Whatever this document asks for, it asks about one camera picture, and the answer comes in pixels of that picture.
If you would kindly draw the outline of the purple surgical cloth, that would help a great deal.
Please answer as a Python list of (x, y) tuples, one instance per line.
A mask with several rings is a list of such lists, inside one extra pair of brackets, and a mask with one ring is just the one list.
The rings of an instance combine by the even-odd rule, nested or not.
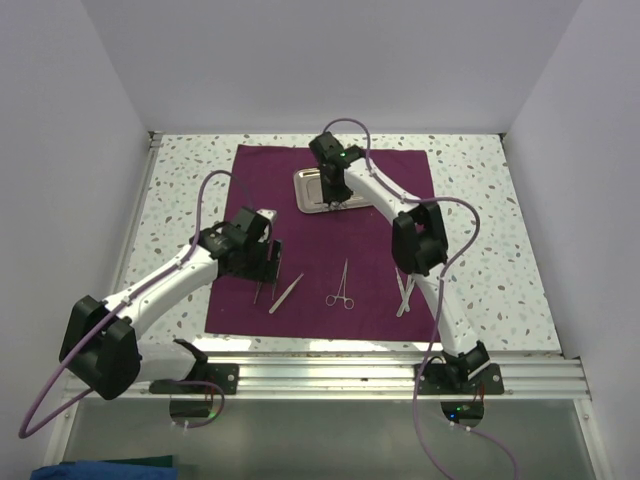
[[(236, 151), (225, 216), (232, 218), (251, 197), (257, 208), (277, 213), (274, 236), (282, 242), (277, 286), (286, 289), (304, 277), (278, 310), (269, 286), (233, 277), (216, 280), (211, 289), (205, 330), (254, 337), (328, 340), (426, 341), (433, 318), (422, 294), (415, 291), (410, 311), (401, 317), (391, 226), (374, 208), (304, 214), (296, 204), (293, 174), (314, 166), (305, 148), (241, 145)], [(325, 304), (338, 291), (348, 260), (346, 292), (355, 306)]]

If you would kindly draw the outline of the steel scalpel handle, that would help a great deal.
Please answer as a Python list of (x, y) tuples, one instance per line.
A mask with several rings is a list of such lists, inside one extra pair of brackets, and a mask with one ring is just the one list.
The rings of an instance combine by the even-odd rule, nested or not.
[(396, 312), (397, 317), (401, 317), (404, 313), (408, 313), (410, 311), (410, 298), (411, 294), (414, 290), (414, 282), (412, 278), (409, 278), (405, 287), (400, 288), (401, 293), (401, 304)]
[(395, 270), (395, 274), (396, 274), (396, 280), (397, 280), (398, 288), (399, 288), (399, 291), (400, 291), (401, 299), (402, 299), (402, 301), (404, 301), (404, 299), (406, 297), (405, 284), (403, 282), (403, 279), (402, 279), (402, 277), (400, 275), (400, 271), (398, 270), (398, 268), (395, 267), (394, 270)]

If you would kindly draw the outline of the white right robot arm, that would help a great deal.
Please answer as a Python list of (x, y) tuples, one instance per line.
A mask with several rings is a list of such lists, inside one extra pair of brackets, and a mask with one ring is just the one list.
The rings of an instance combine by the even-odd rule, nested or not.
[(491, 364), (490, 356), (461, 309), (444, 298), (445, 274), (452, 263), (479, 236), (451, 255), (440, 204), (467, 208), (480, 226), (477, 210), (454, 197), (420, 198), (393, 181), (371, 159), (371, 139), (366, 147), (343, 146), (324, 129), (310, 143), (320, 174), (322, 201), (330, 206), (357, 195), (373, 206), (391, 225), (391, 253), (396, 266), (422, 292), (432, 311), (442, 344), (442, 360), (435, 364), (440, 377), (457, 392), (468, 392)]

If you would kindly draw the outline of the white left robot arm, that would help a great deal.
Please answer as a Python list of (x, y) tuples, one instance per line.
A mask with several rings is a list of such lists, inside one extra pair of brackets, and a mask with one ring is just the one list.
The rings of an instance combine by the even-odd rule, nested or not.
[(191, 342), (143, 342), (144, 334), (193, 291), (221, 277), (259, 284), (277, 280), (282, 244), (272, 239), (274, 210), (241, 208), (229, 221), (197, 230), (165, 265), (103, 300), (72, 308), (59, 360), (105, 400), (139, 382), (175, 383), (193, 393), (214, 378), (208, 357)]

